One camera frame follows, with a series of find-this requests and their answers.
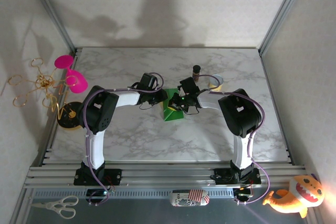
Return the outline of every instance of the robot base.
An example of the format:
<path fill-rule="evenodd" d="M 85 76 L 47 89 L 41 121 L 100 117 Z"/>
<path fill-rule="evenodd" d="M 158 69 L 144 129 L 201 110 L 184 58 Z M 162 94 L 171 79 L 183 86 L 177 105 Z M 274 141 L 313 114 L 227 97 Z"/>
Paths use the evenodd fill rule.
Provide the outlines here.
<path fill-rule="evenodd" d="M 105 186 L 119 186 L 121 181 L 121 169 L 105 169 L 105 163 L 98 169 L 93 169 L 96 177 Z M 99 186 L 91 174 L 90 168 L 82 162 L 80 168 L 76 170 L 75 186 Z"/>
<path fill-rule="evenodd" d="M 218 168 L 214 169 L 214 175 L 210 178 L 216 182 L 216 185 L 261 185 L 259 169 L 252 166 L 250 172 L 243 177 L 240 177 L 240 173 L 232 168 Z"/>

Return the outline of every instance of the orange plush fish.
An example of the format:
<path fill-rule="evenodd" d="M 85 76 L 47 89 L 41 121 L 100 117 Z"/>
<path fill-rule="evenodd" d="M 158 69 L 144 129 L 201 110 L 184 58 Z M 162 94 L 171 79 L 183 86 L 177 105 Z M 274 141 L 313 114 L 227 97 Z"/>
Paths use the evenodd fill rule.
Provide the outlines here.
<path fill-rule="evenodd" d="M 312 176 L 300 175 L 293 177 L 289 182 L 289 191 L 280 189 L 276 192 L 280 199 L 273 197 L 270 191 L 262 202 L 278 212 L 285 214 L 299 212 L 302 218 L 307 216 L 308 207 L 319 206 L 324 200 L 321 184 Z"/>

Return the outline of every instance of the green object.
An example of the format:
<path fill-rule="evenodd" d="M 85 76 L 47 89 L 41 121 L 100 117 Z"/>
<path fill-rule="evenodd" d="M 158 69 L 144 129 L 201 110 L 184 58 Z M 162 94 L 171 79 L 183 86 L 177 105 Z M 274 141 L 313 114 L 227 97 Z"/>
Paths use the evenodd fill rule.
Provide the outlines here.
<path fill-rule="evenodd" d="M 165 91 L 167 92 L 168 99 L 163 101 L 163 120 L 167 122 L 184 118 L 183 111 L 174 111 L 168 108 L 169 100 L 173 98 L 174 93 L 179 93 L 178 89 L 165 89 Z"/>

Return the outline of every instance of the cable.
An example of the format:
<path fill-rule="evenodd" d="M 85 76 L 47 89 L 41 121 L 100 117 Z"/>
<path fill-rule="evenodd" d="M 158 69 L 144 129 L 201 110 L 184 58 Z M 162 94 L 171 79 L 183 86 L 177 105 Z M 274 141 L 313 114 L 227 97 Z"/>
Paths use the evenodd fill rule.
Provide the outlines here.
<path fill-rule="evenodd" d="M 248 202 L 245 202 L 245 204 L 251 204 L 251 203 L 254 203 L 254 202 L 256 202 L 256 201 L 258 201 L 258 200 L 260 200 L 260 199 L 262 199 L 267 193 L 268 193 L 268 190 L 269 190 L 269 188 L 270 188 L 270 180 L 269 180 L 269 176 L 268 176 L 268 174 L 267 174 L 267 172 L 256 162 L 256 161 L 254 161 L 254 159 L 250 156 L 250 146 L 251 146 L 251 142 L 252 142 L 252 140 L 254 139 L 254 136 L 255 136 L 255 134 L 256 134 L 256 132 L 257 132 L 257 130 L 259 130 L 260 129 L 260 127 L 264 124 L 264 122 L 265 122 L 265 111 L 264 111 L 264 109 L 262 108 L 262 106 L 257 102 L 257 101 L 255 101 L 255 100 L 253 100 L 252 98 L 250 98 L 250 97 L 247 97 L 247 96 L 245 96 L 245 95 L 243 95 L 243 94 L 238 94 L 238 93 L 235 93 L 235 92 L 224 92 L 224 93 L 222 93 L 222 92 L 213 92 L 213 91 L 211 91 L 210 92 L 211 94 L 222 94 L 222 95 L 235 95 L 235 96 L 237 96 L 237 97 L 240 97 L 240 98 L 243 98 L 243 99 L 245 99 L 245 100 L 247 100 L 247 101 L 250 101 L 250 102 L 252 102 L 254 105 L 256 105 L 258 108 L 259 108 L 259 110 L 261 111 L 261 114 L 262 114 L 262 119 L 261 119 L 261 123 L 250 133 L 250 137 L 248 138 L 248 143 L 247 143 L 247 156 L 251 159 L 251 162 L 253 163 L 253 164 L 255 164 L 259 169 L 261 169 L 264 173 L 265 173 L 265 175 L 266 175 L 266 178 L 267 178 L 267 190 L 263 193 L 263 195 L 261 195 L 260 197 L 258 197 L 258 198 L 256 198 L 255 200 L 252 200 L 252 201 L 248 201 Z"/>
<path fill-rule="evenodd" d="M 142 109 L 142 108 L 141 108 L 142 105 L 143 105 L 143 103 L 141 103 L 140 106 L 139 106 L 139 109 L 140 109 L 140 110 L 149 110 L 149 109 L 153 108 L 153 106 L 154 106 L 154 105 L 152 105 L 152 106 L 150 106 L 149 108 Z"/>
<path fill-rule="evenodd" d="M 110 187 L 108 188 L 108 191 L 105 191 L 106 194 L 110 193 L 111 191 L 112 191 L 113 193 L 115 193 L 115 192 L 116 192 L 116 191 L 115 191 L 116 189 L 115 189 L 115 186 L 113 185 L 113 183 L 112 183 L 112 181 L 111 181 L 111 177 L 110 177 L 110 176 L 106 176 L 104 179 L 107 180 L 107 182 L 110 183 Z M 88 199 L 88 202 L 89 202 L 89 203 L 91 203 L 91 199 L 92 199 L 92 197 L 93 197 L 96 193 L 98 193 L 98 192 L 99 192 L 99 190 L 96 190 L 96 191 L 94 191 L 94 192 L 89 196 L 89 199 Z"/>
<path fill-rule="evenodd" d="M 210 175 L 210 179 L 213 179 L 214 181 L 219 182 L 219 183 L 227 183 L 227 182 L 230 182 L 232 180 L 232 178 L 233 178 L 233 176 L 231 176 L 230 179 L 223 181 L 222 177 L 221 178 L 217 178 L 216 176 L 217 175 Z"/>
<path fill-rule="evenodd" d="M 159 73 L 156 73 L 156 72 L 151 72 L 149 74 L 156 74 L 158 75 L 160 78 L 161 78 L 161 85 L 154 89 L 154 90 L 139 90 L 139 89 L 133 89 L 133 88 L 127 88 L 127 89 L 101 89 L 101 90 L 97 90 L 96 92 L 94 92 L 89 98 L 88 100 L 85 102 L 84 104 L 84 107 L 83 107 L 83 122 L 84 122 L 84 126 L 85 128 L 87 129 L 88 131 L 88 134 L 86 135 L 86 139 L 85 139 L 85 146 L 86 146 L 86 158 L 87 158 L 87 162 L 88 162 L 88 165 L 89 165 L 89 168 L 90 168 L 90 171 L 91 171 L 91 174 L 93 176 L 93 178 L 96 180 L 96 182 L 107 192 L 106 193 L 106 198 L 103 199 L 101 202 L 99 203 L 96 203 L 95 205 L 96 206 L 99 206 L 103 203 L 105 203 L 108 199 L 109 199 L 109 192 L 107 190 L 107 188 L 103 185 L 103 183 L 96 177 L 96 175 L 94 174 L 93 172 L 93 166 L 92 166 L 92 163 L 91 163 L 91 160 L 90 160 L 90 153 L 91 153 L 91 146 L 90 146 L 90 137 L 92 136 L 92 132 L 90 131 L 90 128 L 89 128 L 89 125 L 88 125 L 88 122 L 87 122 L 87 119 L 86 119 L 86 110 L 88 108 L 88 104 L 89 102 L 99 93 L 101 92 L 121 92 L 121 91 L 138 91 L 138 92 L 144 92 L 144 93 L 155 93 L 155 92 L 158 92 L 159 90 L 161 90 L 163 88 L 163 85 L 164 85 L 164 80 L 163 80 L 163 77 L 159 74 Z"/>
<path fill-rule="evenodd" d="M 199 114 L 199 110 L 198 110 L 198 108 L 197 107 L 195 107 L 196 108 L 196 110 L 197 110 L 197 113 L 192 113 L 192 114 L 188 114 L 187 112 L 185 112 L 184 110 L 182 110 L 183 112 L 184 112 L 184 114 L 186 114 L 186 115 L 197 115 L 197 114 Z"/>

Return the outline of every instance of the scissors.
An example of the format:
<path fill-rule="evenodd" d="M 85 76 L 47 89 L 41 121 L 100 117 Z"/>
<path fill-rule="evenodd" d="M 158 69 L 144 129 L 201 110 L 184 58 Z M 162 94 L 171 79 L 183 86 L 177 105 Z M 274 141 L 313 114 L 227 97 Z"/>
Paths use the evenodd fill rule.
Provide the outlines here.
<path fill-rule="evenodd" d="M 72 199 L 72 201 L 64 202 L 66 199 Z M 46 208 L 48 210 L 55 211 L 58 215 L 60 215 L 64 219 L 72 219 L 76 215 L 76 210 L 74 210 L 73 208 L 67 207 L 67 206 L 77 205 L 78 201 L 79 201 L 79 199 L 78 199 L 77 196 L 70 195 L 68 197 L 65 197 L 63 199 L 60 199 L 60 200 L 54 201 L 54 202 L 34 203 L 34 204 L 32 204 L 32 207 Z M 73 215 L 71 215 L 70 217 L 66 217 L 66 216 L 62 215 L 62 213 L 61 213 L 62 211 L 72 212 Z"/>

